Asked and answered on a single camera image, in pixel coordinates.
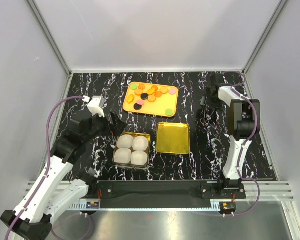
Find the orange fish cookie top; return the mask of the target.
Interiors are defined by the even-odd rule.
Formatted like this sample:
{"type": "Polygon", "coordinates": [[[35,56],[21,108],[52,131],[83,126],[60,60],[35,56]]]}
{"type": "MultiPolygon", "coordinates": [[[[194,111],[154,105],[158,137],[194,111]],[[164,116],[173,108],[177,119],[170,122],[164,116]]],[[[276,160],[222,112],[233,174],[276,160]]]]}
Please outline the orange fish cookie top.
{"type": "Polygon", "coordinates": [[[158,90],[158,86],[157,85],[153,85],[152,87],[151,87],[151,89],[153,89],[155,92],[158,90]]]}

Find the orange fish cookie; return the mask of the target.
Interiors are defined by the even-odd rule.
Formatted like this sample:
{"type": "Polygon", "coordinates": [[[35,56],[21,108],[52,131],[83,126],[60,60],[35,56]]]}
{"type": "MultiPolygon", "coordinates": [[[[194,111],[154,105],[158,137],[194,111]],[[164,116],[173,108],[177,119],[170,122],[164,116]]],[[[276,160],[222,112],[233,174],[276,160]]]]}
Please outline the orange fish cookie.
{"type": "Polygon", "coordinates": [[[157,85],[153,85],[152,87],[151,87],[151,89],[153,89],[155,92],[158,90],[158,86],[157,85]]]}
{"type": "Polygon", "coordinates": [[[128,104],[131,104],[134,101],[134,99],[135,99],[135,96],[133,94],[130,94],[126,99],[126,102],[128,104]]]}

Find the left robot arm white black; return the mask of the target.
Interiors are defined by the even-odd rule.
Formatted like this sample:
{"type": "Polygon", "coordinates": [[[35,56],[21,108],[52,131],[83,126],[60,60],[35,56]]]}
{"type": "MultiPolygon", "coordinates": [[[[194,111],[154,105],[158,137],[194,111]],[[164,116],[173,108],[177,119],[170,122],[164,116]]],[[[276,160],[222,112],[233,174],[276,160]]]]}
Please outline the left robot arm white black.
{"type": "Polygon", "coordinates": [[[59,196],[53,197],[65,175],[86,152],[86,145],[98,136],[118,137],[127,124],[111,112],[111,120],[88,110],[78,111],[53,144],[47,163],[31,190],[13,210],[5,210],[1,221],[25,240],[44,240],[55,221],[76,201],[98,193],[94,177],[82,173],[59,196]]]}

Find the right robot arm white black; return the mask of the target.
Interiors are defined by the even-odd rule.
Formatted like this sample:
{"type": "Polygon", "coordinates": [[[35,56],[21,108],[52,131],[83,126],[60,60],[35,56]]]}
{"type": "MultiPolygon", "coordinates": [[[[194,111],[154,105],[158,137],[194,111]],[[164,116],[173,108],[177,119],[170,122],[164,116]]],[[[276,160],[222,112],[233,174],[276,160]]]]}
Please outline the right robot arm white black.
{"type": "Polygon", "coordinates": [[[213,73],[210,84],[203,98],[204,105],[213,110],[220,110],[224,105],[228,107],[230,147],[220,177],[215,184],[207,187],[206,193],[221,199],[232,198],[235,194],[244,197],[242,171],[252,138],[260,132],[260,101],[239,93],[237,84],[225,83],[221,73],[213,73]]]}

